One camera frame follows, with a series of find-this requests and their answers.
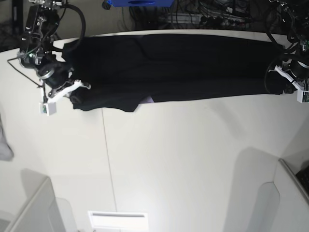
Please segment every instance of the black cloth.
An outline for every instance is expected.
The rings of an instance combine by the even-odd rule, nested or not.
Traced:
[[[277,55],[268,42],[154,34],[85,38],[63,58],[73,65],[74,79],[92,85],[72,93],[74,109],[133,112],[149,96],[167,102],[267,94],[264,74]],[[271,77],[267,86],[281,94],[284,78]]]

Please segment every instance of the white table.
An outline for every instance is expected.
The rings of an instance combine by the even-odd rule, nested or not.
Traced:
[[[113,35],[151,33],[269,41],[263,33],[220,30]],[[275,38],[287,44],[285,36]],[[242,232],[278,157],[304,159],[309,149],[309,106],[295,94],[144,104],[133,113],[83,112],[63,99],[56,115],[42,116],[40,91],[6,63],[16,52],[0,54],[0,115],[15,153],[13,162],[0,161],[0,211],[11,215],[31,192],[29,180],[40,176],[32,170],[51,177],[85,232],[87,210],[148,212],[151,232]],[[228,212],[235,213],[225,228]]]

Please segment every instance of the gray cloth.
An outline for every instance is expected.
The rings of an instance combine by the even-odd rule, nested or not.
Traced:
[[[4,137],[2,123],[0,118],[0,160],[9,161],[13,158],[13,152],[8,146],[6,139]]]

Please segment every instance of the blue bin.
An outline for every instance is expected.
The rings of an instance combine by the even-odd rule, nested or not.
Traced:
[[[166,6],[170,7],[173,0],[108,0],[113,6]]]

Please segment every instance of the electronic equipment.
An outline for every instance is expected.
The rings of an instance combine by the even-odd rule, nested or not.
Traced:
[[[297,90],[297,101],[309,102],[309,1],[278,0],[273,2],[265,13],[265,19],[271,11],[280,13],[282,27],[287,29],[291,46],[283,49],[270,34],[266,23],[265,29],[270,40],[281,51],[281,54],[270,63],[265,74],[265,88],[269,71],[276,71],[286,78]]]
[[[29,0],[34,5],[30,7],[24,34],[21,38],[20,51],[14,59],[19,59],[20,64],[29,69],[35,69],[41,81],[39,87],[42,90],[41,113],[51,115],[56,112],[56,102],[79,87],[91,88],[88,83],[74,79],[74,70],[67,62],[56,60],[53,51],[71,52],[80,44],[85,35],[85,18],[82,11],[76,6],[70,5],[63,0]],[[67,50],[53,46],[56,30],[64,15],[59,17],[57,11],[63,8],[78,13],[82,22],[80,38],[74,47]],[[46,94],[45,85],[51,88]]]

